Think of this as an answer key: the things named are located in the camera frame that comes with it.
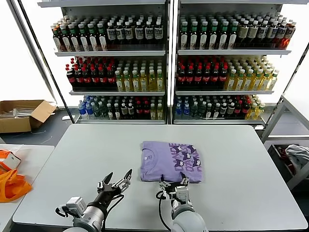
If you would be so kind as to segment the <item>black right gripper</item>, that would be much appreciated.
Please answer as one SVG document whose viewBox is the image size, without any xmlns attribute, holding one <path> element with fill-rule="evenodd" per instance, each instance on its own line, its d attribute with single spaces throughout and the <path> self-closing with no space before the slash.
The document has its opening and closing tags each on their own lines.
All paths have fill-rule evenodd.
<svg viewBox="0 0 309 232">
<path fill-rule="evenodd" d="M 180 196 L 184 186 L 188 186 L 190 183 L 188 177 L 184 177 L 180 183 L 168 183 L 166 181 L 160 181 L 159 186 L 163 191 L 166 191 L 169 196 Z"/>
</svg>

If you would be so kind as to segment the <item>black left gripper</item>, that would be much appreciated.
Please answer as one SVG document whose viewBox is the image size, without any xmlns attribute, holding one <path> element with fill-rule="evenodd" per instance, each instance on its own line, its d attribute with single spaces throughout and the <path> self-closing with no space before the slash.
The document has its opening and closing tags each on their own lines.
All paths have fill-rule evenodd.
<svg viewBox="0 0 309 232">
<path fill-rule="evenodd" d="M 98 195 L 94 202 L 98 203 L 105 208 L 108 208 L 113 198 L 120 195 L 122 190 L 127 190 L 130 185 L 130 180 L 132 178 L 132 169 L 128 170 L 124 178 L 120 179 L 118 182 L 109 185 L 112 178 L 113 172 L 109 173 L 97 184 Z"/>
</svg>

